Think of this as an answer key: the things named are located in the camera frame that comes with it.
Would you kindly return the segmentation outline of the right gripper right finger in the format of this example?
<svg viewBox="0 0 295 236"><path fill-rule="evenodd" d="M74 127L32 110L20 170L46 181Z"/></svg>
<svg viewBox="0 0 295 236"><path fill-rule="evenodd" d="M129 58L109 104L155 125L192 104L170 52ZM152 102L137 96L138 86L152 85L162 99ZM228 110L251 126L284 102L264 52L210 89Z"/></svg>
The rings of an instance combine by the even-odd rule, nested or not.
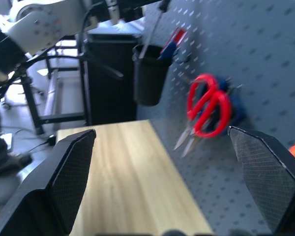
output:
<svg viewBox="0 0 295 236"><path fill-rule="evenodd" d="M245 184L270 230L295 236L295 157L273 136L230 126Z"/></svg>

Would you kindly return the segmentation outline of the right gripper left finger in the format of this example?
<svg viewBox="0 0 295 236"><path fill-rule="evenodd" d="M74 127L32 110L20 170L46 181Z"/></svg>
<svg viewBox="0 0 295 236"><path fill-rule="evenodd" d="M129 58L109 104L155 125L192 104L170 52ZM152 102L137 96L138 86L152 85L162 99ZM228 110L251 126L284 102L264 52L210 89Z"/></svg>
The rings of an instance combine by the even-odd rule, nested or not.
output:
<svg viewBox="0 0 295 236"><path fill-rule="evenodd" d="M57 142L0 209L0 236L67 236L88 182L96 132Z"/></svg>

